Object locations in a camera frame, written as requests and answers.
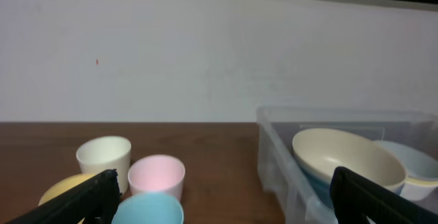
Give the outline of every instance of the pink cup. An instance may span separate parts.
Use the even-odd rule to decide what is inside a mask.
[[[181,199],[184,164],[170,155],[150,155],[138,160],[128,172],[132,195],[164,192]]]

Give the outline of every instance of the table surface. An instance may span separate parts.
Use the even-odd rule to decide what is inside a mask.
[[[257,176],[255,123],[0,123],[0,223],[35,208],[52,185],[80,173],[76,149],[106,135],[128,138],[133,161],[162,153],[185,164],[185,224],[285,222]]]

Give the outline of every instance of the ceramic cup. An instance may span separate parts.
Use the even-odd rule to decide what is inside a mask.
[[[162,192],[143,193],[123,201],[112,224],[183,224],[179,201]]]
[[[336,129],[306,129],[292,141],[294,157],[320,200],[333,208],[330,183],[338,166],[400,194],[407,178],[402,163],[367,138]]]
[[[76,151],[82,173],[100,173],[106,169],[117,170],[120,192],[128,189],[128,170],[131,143],[121,136],[104,136],[90,140]]]
[[[165,192],[181,199],[185,176],[184,164],[170,155],[151,155],[138,160],[128,172],[132,195]]]
[[[377,144],[393,153],[404,165],[408,178],[400,196],[410,201],[419,201],[438,186],[438,161],[406,145],[377,140]]]
[[[71,188],[81,184],[82,182],[86,181],[87,179],[90,179],[94,176],[94,174],[80,174],[80,175],[74,175],[71,177],[68,177],[66,179],[61,180],[54,186],[50,187],[46,191],[45,194],[40,199],[40,202],[38,203],[38,206],[40,206],[43,203],[46,203],[53,198],[61,195],[62,193],[66,192],[67,190],[70,190]]]

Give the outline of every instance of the light blue bowl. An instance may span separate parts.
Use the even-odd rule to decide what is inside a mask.
[[[182,224],[184,212],[179,201],[165,193],[144,193],[123,201],[112,224]]]

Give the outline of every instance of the bowl rim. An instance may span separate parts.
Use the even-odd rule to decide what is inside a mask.
[[[401,161],[393,153],[387,151],[386,149],[384,149],[381,146],[378,146],[376,143],[373,143],[373,141],[368,139],[368,138],[365,138],[363,136],[360,136],[360,135],[357,135],[357,134],[354,134],[354,133],[351,133],[351,132],[345,132],[345,131],[338,130],[338,129],[323,128],[323,127],[321,127],[321,128],[309,128],[309,129],[301,130],[301,131],[297,132],[295,134],[294,138],[292,139],[292,151],[293,151],[294,155],[296,156],[298,164],[301,164],[301,166],[304,166],[309,171],[309,173],[314,174],[316,177],[320,178],[322,181],[330,184],[331,183],[331,179],[333,178],[333,175],[329,175],[328,173],[326,173],[324,171],[321,171],[321,170],[315,168],[314,166],[311,166],[306,160],[304,160],[304,158],[302,156],[300,156],[298,153],[296,153],[296,151],[294,149],[295,143],[296,143],[296,140],[295,140],[296,135],[298,135],[299,133],[304,132],[304,131],[316,130],[316,129],[336,131],[336,132],[348,134],[348,135],[351,135],[351,136],[357,136],[357,137],[360,137],[360,138],[362,138],[364,140],[368,140],[372,146],[378,147],[378,149],[380,149],[381,151],[386,153],[389,157],[394,159],[398,163],[398,166],[403,170],[404,178],[402,180],[400,180],[399,182],[396,182],[395,184],[383,185],[382,187],[386,187],[386,188],[387,187],[395,187],[395,188],[397,188],[397,187],[403,185],[406,182],[406,180],[408,179],[408,172],[407,172],[406,168],[404,167],[403,163],[401,163]]]
[[[406,178],[406,183],[410,183],[416,186],[425,186],[425,187],[438,186],[438,180],[426,181],[410,176]]]

